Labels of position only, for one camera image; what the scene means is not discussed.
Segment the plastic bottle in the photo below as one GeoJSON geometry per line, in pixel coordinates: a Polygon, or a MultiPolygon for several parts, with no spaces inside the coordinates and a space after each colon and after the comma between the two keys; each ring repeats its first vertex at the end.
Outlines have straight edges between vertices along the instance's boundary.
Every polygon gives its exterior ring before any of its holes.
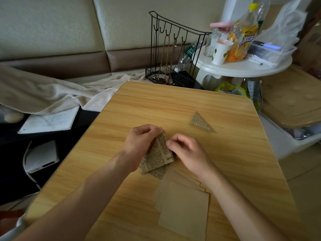
{"type": "Polygon", "coordinates": [[[194,44],[191,44],[184,52],[183,58],[178,62],[178,64],[175,66],[174,71],[179,72],[182,71],[186,65],[192,62],[192,57],[194,52],[202,46],[203,39],[200,38],[198,45],[197,41],[194,44]]]}
{"type": "Polygon", "coordinates": [[[257,12],[256,12],[257,13],[256,19],[259,25],[259,28],[257,31],[259,31],[261,28],[261,25],[267,15],[267,12],[269,11],[270,4],[271,4],[271,0],[262,0],[259,3],[259,8],[257,9],[257,12]]]}
{"type": "Polygon", "coordinates": [[[255,14],[257,6],[257,3],[251,3],[247,13],[233,24],[228,39],[234,44],[226,57],[227,62],[238,62],[246,56],[258,29],[255,14]]]}

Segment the wooden table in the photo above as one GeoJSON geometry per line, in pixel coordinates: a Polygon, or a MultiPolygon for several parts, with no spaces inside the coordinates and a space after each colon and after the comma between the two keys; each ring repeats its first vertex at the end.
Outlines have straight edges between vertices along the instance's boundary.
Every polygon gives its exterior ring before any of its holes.
{"type": "MultiPolygon", "coordinates": [[[[268,218],[293,240],[307,240],[287,183],[249,99],[140,82],[125,83],[113,96],[31,204],[27,224],[35,222],[109,161],[121,149],[132,127],[147,123],[163,127],[167,138],[177,132],[195,137],[223,173],[268,218]],[[189,123],[195,111],[215,133],[189,123]]],[[[196,178],[180,160],[173,165],[196,178]]],[[[187,240],[158,226],[159,213],[151,196],[159,180],[140,172],[126,178],[87,240],[187,240]]],[[[238,240],[213,195],[206,239],[238,240]]]]}

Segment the water bottle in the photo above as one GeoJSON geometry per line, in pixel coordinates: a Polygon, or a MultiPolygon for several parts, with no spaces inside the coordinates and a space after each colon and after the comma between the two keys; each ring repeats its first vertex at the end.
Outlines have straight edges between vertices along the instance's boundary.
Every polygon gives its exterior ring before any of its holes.
{"type": "Polygon", "coordinates": [[[267,15],[267,12],[269,11],[270,8],[270,4],[271,4],[271,0],[262,0],[261,3],[259,3],[259,8],[257,9],[257,22],[258,22],[258,30],[260,30],[261,25],[267,15]]]}
{"type": "Polygon", "coordinates": [[[178,62],[178,64],[175,66],[174,71],[179,72],[182,71],[186,65],[190,64],[192,62],[192,57],[195,51],[202,46],[203,39],[199,40],[199,43],[197,45],[197,41],[194,44],[191,44],[184,52],[183,58],[178,62]]]}

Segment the juice bottle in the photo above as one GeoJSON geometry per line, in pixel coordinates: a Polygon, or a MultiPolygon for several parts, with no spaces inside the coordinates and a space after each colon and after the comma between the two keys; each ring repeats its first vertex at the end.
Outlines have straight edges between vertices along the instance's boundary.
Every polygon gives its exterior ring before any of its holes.
{"type": "Polygon", "coordinates": [[[246,56],[258,31],[255,14],[257,6],[257,3],[251,3],[247,13],[233,24],[228,39],[232,40],[234,44],[226,57],[227,62],[238,62],[246,56]]]}

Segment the pink lid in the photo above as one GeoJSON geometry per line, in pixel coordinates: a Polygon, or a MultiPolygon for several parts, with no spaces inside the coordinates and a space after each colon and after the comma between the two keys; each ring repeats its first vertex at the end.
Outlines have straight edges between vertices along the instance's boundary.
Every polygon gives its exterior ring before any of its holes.
{"type": "Polygon", "coordinates": [[[230,28],[232,27],[232,25],[234,24],[234,22],[219,22],[219,23],[211,23],[210,27],[211,28],[230,28]]]}

